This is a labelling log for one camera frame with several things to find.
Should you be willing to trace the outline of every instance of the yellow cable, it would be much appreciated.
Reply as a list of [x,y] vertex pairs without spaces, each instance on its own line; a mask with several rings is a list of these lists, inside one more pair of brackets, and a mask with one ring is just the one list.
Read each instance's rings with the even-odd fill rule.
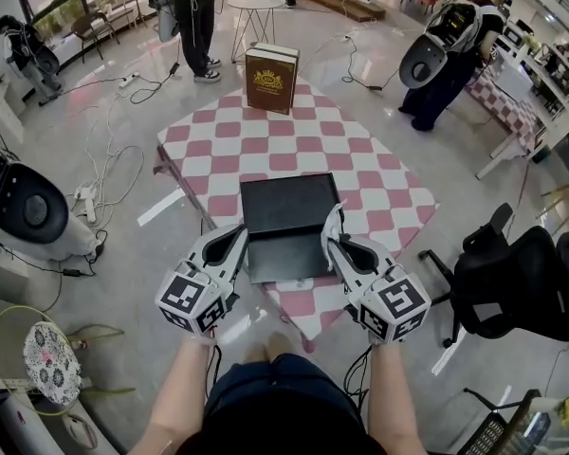
[[[82,332],[83,330],[90,329],[92,327],[101,327],[103,329],[110,329],[113,332],[111,334],[103,334],[101,336],[94,336],[94,337],[85,337],[85,338],[76,337],[76,335],[79,334],[80,332]],[[71,334],[67,334],[67,338],[70,340],[72,340],[72,339],[75,339],[75,340],[97,340],[98,338],[115,337],[115,336],[122,336],[122,335],[124,335],[123,330],[117,329],[116,327],[112,327],[111,325],[105,325],[104,323],[91,323],[89,325],[84,325],[83,327],[81,327],[77,331],[72,332]]]
[[[67,339],[67,336],[62,332],[62,330],[59,328],[59,326],[47,315],[47,314],[43,314],[40,310],[36,310],[33,307],[28,307],[27,305],[12,305],[9,308],[4,309],[2,312],[0,312],[0,319],[7,313],[10,312],[12,310],[29,310],[31,312],[34,312],[38,315],[40,315],[41,317],[43,317],[44,319],[48,320],[50,323],[52,323],[55,328],[57,329],[57,332],[65,339],[65,341],[67,342],[67,344],[69,344],[71,346],[71,344],[69,343],[69,340]],[[7,391],[9,392],[10,395],[12,395],[18,402],[19,404],[23,405],[24,407],[26,407],[28,410],[34,411],[36,414],[40,414],[43,416],[62,416],[63,414],[66,414],[67,412],[69,412],[72,408],[74,408],[74,405],[76,404],[76,402],[72,403],[71,406],[63,409],[62,411],[56,412],[56,413],[47,413],[44,411],[38,411],[37,409],[28,406],[26,403],[24,403],[21,399],[19,399],[19,397],[15,394],[15,392],[9,388],[9,386],[7,385],[7,382],[5,381],[2,373],[0,373],[0,380],[2,381],[2,383],[4,384],[5,388],[7,389]]]

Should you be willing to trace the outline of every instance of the shelf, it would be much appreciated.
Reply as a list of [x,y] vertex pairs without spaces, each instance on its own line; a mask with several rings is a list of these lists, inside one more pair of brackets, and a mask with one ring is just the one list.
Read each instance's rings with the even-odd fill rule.
[[560,101],[560,103],[563,106],[565,106],[569,102],[568,97],[562,94],[560,88],[554,83],[554,81],[552,81],[550,76],[548,76],[544,72],[543,67],[541,67],[538,63],[536,63],[532,57],[525,56],[523,58],[523,61],[531,68],[533,72],[535,72],[538,75],[538,77],[541,79],[541,82],[543,82],[546,86],[548,86],[548,88],[550,88],[550,91],[552,91],[552,93],[557,97],[557,99]]

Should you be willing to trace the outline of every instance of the white cable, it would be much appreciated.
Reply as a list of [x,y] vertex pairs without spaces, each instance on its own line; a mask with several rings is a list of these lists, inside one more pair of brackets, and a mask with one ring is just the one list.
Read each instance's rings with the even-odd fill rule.
[[[90,143],[90,138],[93,135],[93,131],[95,129],[95,126],[97,125],[97,122],[99,121],[99,117],[97,117],[95,119],[95,121],[93,122],[93,124],[92,124],[92,126],[88,132],[88,135],[86,136],[86,145],[84,147],[84,151],[86,152],[86,154],[90,158],[91,162],[93,163],[93,169],[95,170],[95,179],[91,180],[91,181],[83,182],[79,186],[79,189],[81,189],[82,187],[89,187],[89,188],[97,188],[98,189],[98,195],[97,195],[98,200],[95,204],[93,204],[93,209],[94,210],[101,209],[101,211],[100,211],[97,223],[95,225],[91,225],[96,229],[106,228],[107,225],[110,223],[110,221],[112,220],[112,217],[114,216],[114,206],[116,204],[119,204],[120,202],[122,202],[124,200],[124,198],[128,195],[128,193],[131,191],[131,189],[135,186],[135,184],[136,184],[136,182],[137,182],[137,180],[141,174],[141,171],[143,170],[143,165],[145,162],[145,155],[143,153],[143,150],[141,150],[141,148],[138,147],[138,145],[127,145],[124,148],[112,151],[112,142],[114,140],[114,134],[112,133],[112,129],[110,126],[110,113],[112,112],[112,109],[114,108],[114,106],[116,105],[116,102],[120,98],[128,98],[128,96],[122,95],[121,93],[117,93],[116,96],[114,97],[114,100],[112,101],[112,104],[110,105],[109,109],[107,110],[106,127],[107,127],[107,132],[108,132],[110,137],[109,137],[109,140],[107,143],[107,148],[105,150],[106,158],[105,158],[105,161],[103,162],[103,168],[102,168],[101,173],[99,172],[97,161],[95,160],[95,158],[93,157],[93,155],[90,153],[90,151],[88,149],[88,146]],[[114,169],[114,167],[115,167],[116,163],[118,162],[120,156],[126,150],[129,150],[129,149],[138,149],[141,152],[141,163],[139,164],[138,171],[135,174],[135,176],[133,177],[131,184],[126,189],[124,194],[118,200],[108,201],[105,197],[105,180],[107,178],[107,175],[109,174],[109,172],[111,170]],[[104,221],[104,219],[105,219],[105,208],[106,207],[109,208],[109,215],[107,216],[107,219]]]

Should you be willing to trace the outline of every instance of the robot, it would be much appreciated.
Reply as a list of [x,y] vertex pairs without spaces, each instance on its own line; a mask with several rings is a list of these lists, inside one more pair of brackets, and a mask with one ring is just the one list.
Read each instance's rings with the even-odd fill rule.
[[496,15],[492,6],[479,7],[468,0],[451,0],[430,19],[424,33],[409,47],[399,67],[399,77],[411,89],[427,84],[447,63],[449,52],[465,52],[475,45],[484,15]]
[[93,254],[100,243],[52,182],[0,147],[0,245],[61,261]]
[[[161,285],[156,306],[165,319],[191,334],[206,336],[238,299],[233,283],[248,247],[244,225],[225,226],[200,236],[188,257]],[[327,254],[344,285],[346,310],[383,342],[403,341],[419,328],[431,305],[414,275],[394,263],[376,241],[342,234],[328,239]]]

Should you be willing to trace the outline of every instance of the brown book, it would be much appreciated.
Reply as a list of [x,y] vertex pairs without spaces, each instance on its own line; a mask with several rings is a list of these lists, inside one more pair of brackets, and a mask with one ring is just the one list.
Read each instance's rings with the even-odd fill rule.
[[247,51],[248,106],[283,115],[289,114],[293,106],[297,80],[299,51],[297,53],[295,56],[258,47],[252,47]]

